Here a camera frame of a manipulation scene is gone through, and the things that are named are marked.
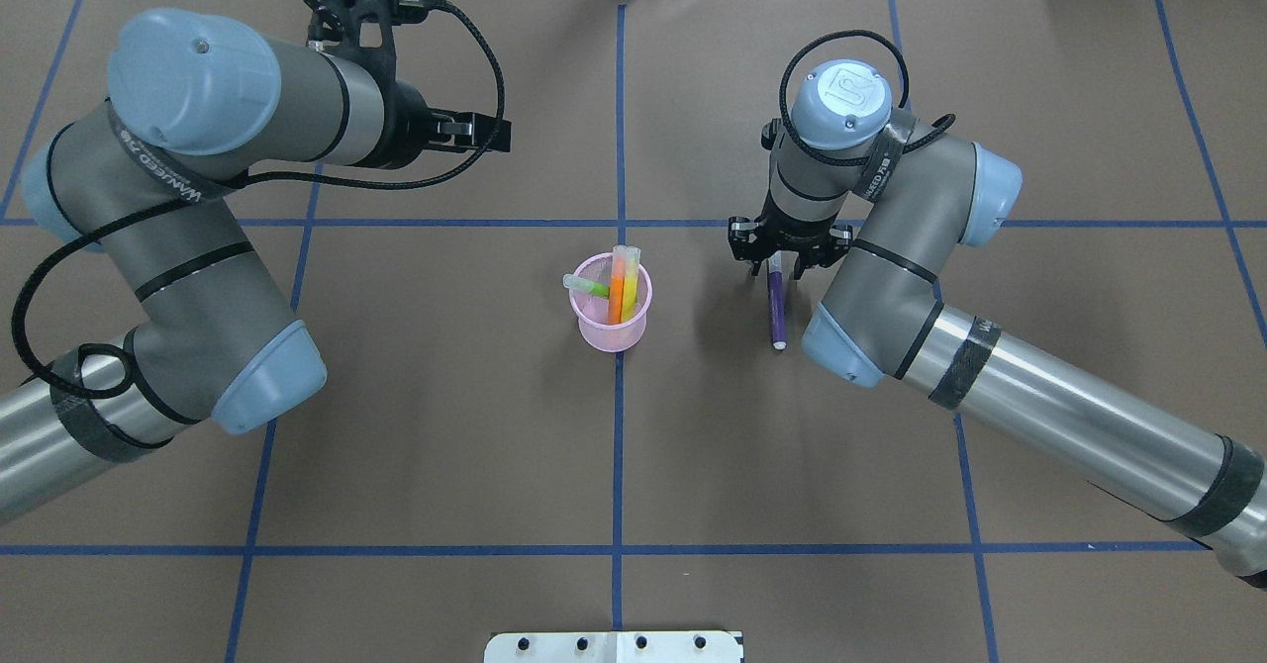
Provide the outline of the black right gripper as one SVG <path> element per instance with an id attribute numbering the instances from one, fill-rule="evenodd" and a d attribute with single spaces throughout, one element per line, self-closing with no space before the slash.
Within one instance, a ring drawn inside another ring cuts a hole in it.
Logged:
<path id="1" fill-rule="evenodd" d="M 729 247 L 734 260 L 748 262 L 748 276 L 756 278 L 765 269 L 770 254 L 796 254 L 792 279 L 799 281 L 810 269 L 832 267 L 851 248 L 854 231 L 832 221 L 792 221 L 778 210 L 768 210 L 749 221 L 729 217 Z"/>

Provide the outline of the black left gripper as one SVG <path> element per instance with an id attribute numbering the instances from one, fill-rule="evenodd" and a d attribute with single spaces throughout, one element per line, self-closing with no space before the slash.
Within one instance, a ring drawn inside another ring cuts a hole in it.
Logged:
<path id="1" fill-rule="evenodd" d="M 384 105 L 381 167 L 398 170 L 416 161 L 432 137 L 432 150 L 511 152 L 511 120 L 476 112 L 431 109 L 424 95 L 409 84 L 394 84 Z M 481 139 L 492 139 L 485 145 Z"/>

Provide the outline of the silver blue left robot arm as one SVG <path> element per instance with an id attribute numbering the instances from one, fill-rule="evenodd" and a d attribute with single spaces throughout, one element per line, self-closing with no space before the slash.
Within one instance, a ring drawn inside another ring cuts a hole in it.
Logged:
<path id="1" fill-rule="evenodd" d="M 226 198 L 272 179 L 264 158 L 397 170 L 424 150 L 511 147 L 504 75 L 451 3 L 337 11 L 313 0 L 304 46 L 228 16 L 177 8 L 122 28 L 99 106 L 60 128 L 23 172 L 27 207 L 60 238 L 20 288 L 10 335 L 29 377 L 3 398 L 3 522 L 190 426 L 253 431 L 326 387 L 312 335 L 272 280 Z M 480 46 L 494 117 L 435 110 L 397 80 L 392 28 L 452 15 Z M 72 254 L 106 254 L 146 319 L 109 341 L 41 359 L 29 311 Z"/>

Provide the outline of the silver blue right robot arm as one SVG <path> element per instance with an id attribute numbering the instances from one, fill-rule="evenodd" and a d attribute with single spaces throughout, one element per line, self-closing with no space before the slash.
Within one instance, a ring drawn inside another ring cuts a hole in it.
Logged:
<path id="1" fill-rule="evenodd" d="M 952 415 L 1049 456 L 1101 492 L 1213 551 L 1264 587 L 1264 455 L 1200 428 L 959 311 L 941 286 L 958 247 L 1009 221 L 1022 171 L 927 122 L 862 60 L 829 60 L 763 131 L 769 188 L 734 217 L 734 257 L 797 256 L 794 276 L 835 269 L 802 344 L 820 366 L 872 388 L 891 379 Z"/>

